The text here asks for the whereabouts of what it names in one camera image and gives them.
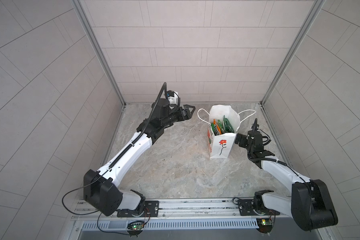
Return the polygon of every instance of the white rope handle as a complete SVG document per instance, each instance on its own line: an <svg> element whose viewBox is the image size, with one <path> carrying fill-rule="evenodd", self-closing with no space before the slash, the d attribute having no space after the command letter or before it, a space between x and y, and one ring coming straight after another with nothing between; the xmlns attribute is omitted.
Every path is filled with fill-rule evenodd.
<svg viewBox="0 0 360 240"><path fill-rule="evenodd" d="M254 111L254 113L252 113L252 114L249 115L249 116L246 116L243 120L240 121L240 124L239 124L239 126L237 127L236 132L239 130L239 127L240 127L241 123L242 123L245 119L249 118L250 116L252 116L253 114L256 113L256 111L255 111L255 110L252 110L252 109L247 109L247 110L241 111L240 113L244 113L244 112L246 112L246 111Z"/></svg>
<svg viewBox="0 0 360 240"><path fill-rule="evenodd" d="M200 109L197 111L197 116L199 117L199 119L200 119L201 121L203 121L203 122L208 123L208 125L209 125L209 124L210 124L209 122L205 121L204 119L202 119L202 118L199 116L200 110L204 110L208 115L209 115L209 113L208 113L204 108L200 108Z"/></svg>

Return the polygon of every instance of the white paper bag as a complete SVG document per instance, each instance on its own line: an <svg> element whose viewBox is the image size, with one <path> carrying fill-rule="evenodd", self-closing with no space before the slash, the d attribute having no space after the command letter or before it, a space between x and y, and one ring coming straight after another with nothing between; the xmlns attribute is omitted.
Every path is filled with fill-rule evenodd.
<svg viewBox="0 0 360 240"><path fill-rule="evenodd" d="M200 110L204 110L209 115L209 120L208 120L209 122L205 121L199 116ZM245 111L253 111L254 113L252 113L251 115L247 116L246 118L240 121L239 114ZM236 111L233 110L231 106L226 106L226 105L214 105L212 106L209 113L203 108L200 108L197 111L197 116L200 118L200 120L208 124L207 136L208 136L210 158L228 158L233 143L235 142L236 133L239 130L241 122L249 118L253 114L255 114L256 111L249 109L249 110L244 110L240 113L236 113ZM214 119L216 120L216 122L218 119L221 122L223 122L224 116L228 118L229 122L233 127L234 132L224 133L215 136L211 128L211 123L213 123Z"/></svg>

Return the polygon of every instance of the side wall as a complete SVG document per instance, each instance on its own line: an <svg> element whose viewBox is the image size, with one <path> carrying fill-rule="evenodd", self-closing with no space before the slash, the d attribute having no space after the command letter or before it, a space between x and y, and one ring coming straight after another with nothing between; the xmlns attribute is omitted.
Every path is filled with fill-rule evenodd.
<svg viewBox="0 0 360 240"><path fill-rule="evenodd" d="M81 0L125 101L260 101L313 1Z"/></svg>
<svg viewBox="0 0 360 240"><path fill-rule="evenodd" d="M327 184L337 238L360 240L360 0L327 0L265 109L294 168Z"/></svg>
<svg viewBox="0 0 360 240"><path fill-rule="evenodd" d="M69 0L0 1L0 239L57 239L121 109Z"/></svg>

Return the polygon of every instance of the gray stone surface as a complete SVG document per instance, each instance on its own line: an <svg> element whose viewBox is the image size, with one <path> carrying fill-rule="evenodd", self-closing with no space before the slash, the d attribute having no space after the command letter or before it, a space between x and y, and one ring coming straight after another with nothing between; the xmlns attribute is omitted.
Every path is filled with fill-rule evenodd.
<svg viewBox="0 0 360 240"><path fill-rule="evenodd" d="M193 105L196 111L192 119L176 122L165 129L164 134L126 173L119 188L136 190L148 199L252 197L256 191L264 189L290 195L271 174L249 161L246 150L238 145L232 147L227 159L210 159L207 124L197 117L197 110L204 108L209 111L214 104ZM260 129L271 134L260 104L232 103L231 106L236 112L256 110L241 124L239 133L246 134L254 119L258 118ZM109 159L130 140L150 111L150 104L126 106ZM207 118L205 112L200 112L200 116ZM281 159L274 141L266 149Z"/></svg>

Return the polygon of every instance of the black bracket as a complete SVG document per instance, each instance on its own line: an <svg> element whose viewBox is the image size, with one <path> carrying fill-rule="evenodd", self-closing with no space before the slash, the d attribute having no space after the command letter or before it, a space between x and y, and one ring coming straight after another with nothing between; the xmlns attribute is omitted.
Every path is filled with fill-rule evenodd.
<svg viewBox="0 0 360 240"><path fill-rule="evenodd" d="M252 199L238 199L240 216L260 216L253 210ZM278 211L272 210L274 214L280 215Z"/></svg>
<svg viewBox="0 0 360 240"><path fill-rule="evenodd" d="M118 211L117 217L144 217L145 208L148 208L151 217L158 216L158 201L145 201L144 202L144 212L141 216L135 216L132 214L132 211Z"/></svg>

